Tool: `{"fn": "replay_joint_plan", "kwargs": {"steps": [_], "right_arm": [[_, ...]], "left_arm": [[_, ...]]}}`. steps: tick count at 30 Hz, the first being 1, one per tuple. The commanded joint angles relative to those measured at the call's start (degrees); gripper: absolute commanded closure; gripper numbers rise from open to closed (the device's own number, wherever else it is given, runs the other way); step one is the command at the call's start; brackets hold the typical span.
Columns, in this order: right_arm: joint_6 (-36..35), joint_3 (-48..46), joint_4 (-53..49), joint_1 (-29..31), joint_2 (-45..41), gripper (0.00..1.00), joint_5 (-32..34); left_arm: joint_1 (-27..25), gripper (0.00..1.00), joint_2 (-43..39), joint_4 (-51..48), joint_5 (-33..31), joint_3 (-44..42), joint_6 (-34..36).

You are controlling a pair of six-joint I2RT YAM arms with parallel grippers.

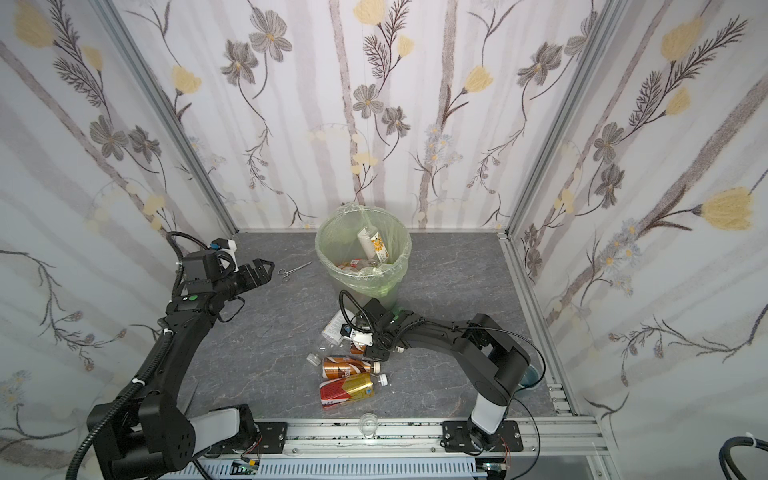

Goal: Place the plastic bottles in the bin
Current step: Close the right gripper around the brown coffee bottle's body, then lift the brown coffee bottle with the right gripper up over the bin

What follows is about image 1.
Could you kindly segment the white label bottle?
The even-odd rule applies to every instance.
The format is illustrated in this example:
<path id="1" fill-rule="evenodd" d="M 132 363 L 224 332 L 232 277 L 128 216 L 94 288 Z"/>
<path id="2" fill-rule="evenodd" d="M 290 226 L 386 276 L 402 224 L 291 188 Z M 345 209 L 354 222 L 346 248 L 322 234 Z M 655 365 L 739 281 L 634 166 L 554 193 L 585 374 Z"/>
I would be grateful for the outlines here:
<path id="1" fill-rule="evenodd" d="M 323 327 L 319 336 L 311 344 L 306 360 L 312 366 L 319 366 L 325 357 L 334 354 L 342 344 L 342 327 L 346 324 L 341 310 Z"/>

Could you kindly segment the brown coffee bottle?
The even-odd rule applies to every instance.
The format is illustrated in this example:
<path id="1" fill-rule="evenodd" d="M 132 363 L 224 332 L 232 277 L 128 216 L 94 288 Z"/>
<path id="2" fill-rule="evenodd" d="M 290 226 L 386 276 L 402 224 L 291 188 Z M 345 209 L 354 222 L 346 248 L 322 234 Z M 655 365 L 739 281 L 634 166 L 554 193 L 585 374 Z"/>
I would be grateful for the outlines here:
<path id="1" fill-rule="evenodd" d="M 350 354 L 355 356 L 364 356 L 367 346 L 355 342 L 350 343 Z"/>
<path id="2" fill-rule="evenodd" d="M 322 362 L 322 376 L 326 380 L 351 377 L 363 373 L 379 374 L 380 363 L 350 356 L 328 356 Z"/>

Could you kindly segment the tall white red bottle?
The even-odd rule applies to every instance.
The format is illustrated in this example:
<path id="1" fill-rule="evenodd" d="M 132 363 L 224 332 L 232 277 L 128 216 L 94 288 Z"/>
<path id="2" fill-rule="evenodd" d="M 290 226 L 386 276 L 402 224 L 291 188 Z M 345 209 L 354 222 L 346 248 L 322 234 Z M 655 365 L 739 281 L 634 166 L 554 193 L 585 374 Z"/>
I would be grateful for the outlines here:
<path id="1" fill-rule="evenodd" d="M 370 266 L 370 262 L 366 259 L 352 259 L 342 262 L 337 265 L 340 270 L 345 271 L 357 271 L 362 270 Z"/>

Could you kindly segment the red yellow tea bottle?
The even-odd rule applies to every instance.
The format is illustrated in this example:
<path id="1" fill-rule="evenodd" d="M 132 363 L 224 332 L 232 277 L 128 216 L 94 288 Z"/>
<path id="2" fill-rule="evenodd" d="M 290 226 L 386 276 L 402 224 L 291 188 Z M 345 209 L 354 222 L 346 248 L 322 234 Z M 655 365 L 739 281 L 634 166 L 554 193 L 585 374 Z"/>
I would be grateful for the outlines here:
<path id="1" fill-rule="evenodd" d="M 320 384 L 321 406 L 334 407 L 343 403 L 372 397 L 377 388 L 390 384 L 386 374 L 361 373 L 349 377 L 326 380 Z"/>

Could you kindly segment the clear square bottle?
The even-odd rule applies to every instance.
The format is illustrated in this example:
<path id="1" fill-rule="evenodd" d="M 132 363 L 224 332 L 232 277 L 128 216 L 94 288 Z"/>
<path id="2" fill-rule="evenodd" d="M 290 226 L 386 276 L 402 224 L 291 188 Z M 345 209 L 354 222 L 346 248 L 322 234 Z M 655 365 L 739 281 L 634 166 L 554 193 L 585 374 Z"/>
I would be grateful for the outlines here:
<path id="1" fill-rule="evenodd" d="M 377 227 L 363 227 L 357 233 L 357 238 L 369 262 L 372 264 L 386 264 L 389 262 L 389 251 Z"/>

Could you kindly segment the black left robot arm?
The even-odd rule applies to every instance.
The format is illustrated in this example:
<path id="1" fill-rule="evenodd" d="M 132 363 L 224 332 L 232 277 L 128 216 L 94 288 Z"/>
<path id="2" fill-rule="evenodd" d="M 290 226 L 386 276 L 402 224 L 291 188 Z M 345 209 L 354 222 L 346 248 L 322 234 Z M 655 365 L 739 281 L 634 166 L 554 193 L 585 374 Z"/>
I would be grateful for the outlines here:
<path id="1" fill-rule="evenodd" d="M 177 241 L 187 233 L 170 231 L 166 240 L 177 257 L 177 273 L 162 331 L 147 358 L 116 398 L 95 406 L 88 433 L 69 463 L 66 478 L 75 479 L 88 451 L 96 454 L 106 479 L 157 479 L 184 469 L 209 447 L 241 431 L 238 408 L 221 409 L 211 419 L 191 420 L 178 407 L 181 384 L 203 339 L 221 320 L 225 305 L 268 284 L 272 261 L 257 258 L 238 264 L 232 240 L 195 243 L 198 251 L 182 253 Z"/>

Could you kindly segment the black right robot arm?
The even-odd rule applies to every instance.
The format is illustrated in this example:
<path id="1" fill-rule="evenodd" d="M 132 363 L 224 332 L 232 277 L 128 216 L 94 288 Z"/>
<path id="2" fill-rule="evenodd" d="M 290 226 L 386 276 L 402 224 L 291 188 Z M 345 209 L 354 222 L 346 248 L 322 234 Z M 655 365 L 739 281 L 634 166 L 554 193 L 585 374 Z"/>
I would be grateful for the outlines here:
<path id="1" fill-rule="evenodd" d="M 444 429 L 446 451 L 478 456 L 506 444 L 506 414 L 531 366 L 522 336 L 482 313 L 465 321 L 433 320 L 410 310 L 388 310 L 376 299 L 362 305 L 347 290 L 338 294 L 338 303 L 345 322 L 341 334 L 368 335 L 365 355 L 371 360 L 386 362 L 398 350 L 426 349 L 457 362 L 477 398 L 468 420 Z"/>

